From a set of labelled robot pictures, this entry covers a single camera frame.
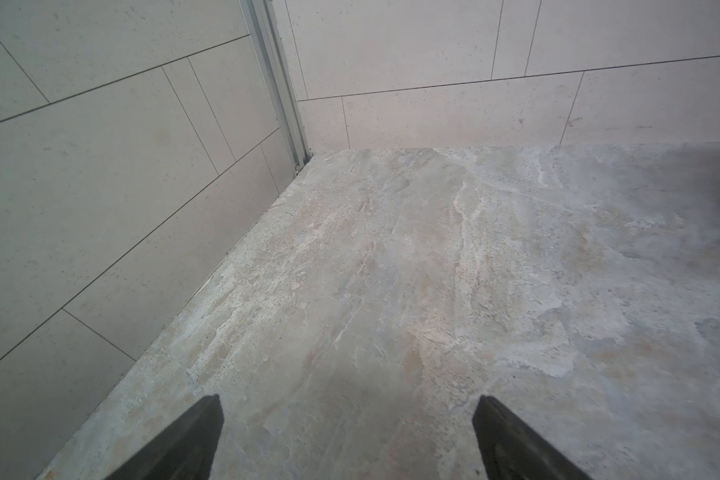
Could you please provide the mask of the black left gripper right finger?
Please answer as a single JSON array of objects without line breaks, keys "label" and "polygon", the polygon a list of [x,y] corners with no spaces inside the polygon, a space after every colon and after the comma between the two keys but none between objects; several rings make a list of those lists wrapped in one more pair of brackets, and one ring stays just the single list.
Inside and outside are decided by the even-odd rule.
[{"label": "black left gripper right finger", "polygon": [[488,479],[591,479],[493,396],[480,397],[472,425]]}]

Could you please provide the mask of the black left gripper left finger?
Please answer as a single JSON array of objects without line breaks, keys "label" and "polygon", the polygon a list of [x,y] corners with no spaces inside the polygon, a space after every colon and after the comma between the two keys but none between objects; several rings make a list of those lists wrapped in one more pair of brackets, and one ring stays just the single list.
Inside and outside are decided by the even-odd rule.
[{"label": "black left gripper left finger", "polygon": [[204,396],[106,480],[208,480],[223,424],[219,395]]}]

